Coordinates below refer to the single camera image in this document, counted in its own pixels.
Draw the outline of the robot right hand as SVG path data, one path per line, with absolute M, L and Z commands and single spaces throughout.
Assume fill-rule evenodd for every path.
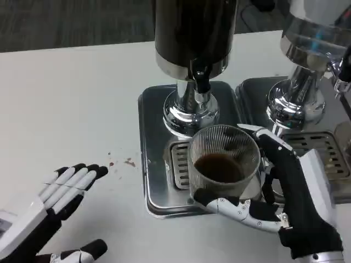
M 285 203 L 242 199 L 262 157 L 270 162 L 264 188 L 280 182 Z M 317 150 L 298 156 L 264 127 L 213 125 L 198 131 L 188 148 L 190 194 L 208 211 L 243 225 L 277 233 L 301 262 L 343 262 L 335 202 Z

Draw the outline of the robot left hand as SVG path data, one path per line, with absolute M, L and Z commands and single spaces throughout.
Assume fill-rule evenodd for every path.
M 16 196 L 1 209 L 1 262 L 95 262 L 104 255 L 107 244 L 102 239 L 59 253 L 40 251 L 107 173 L 107 167 L 97 164 L 61 167 L 37 192 Z

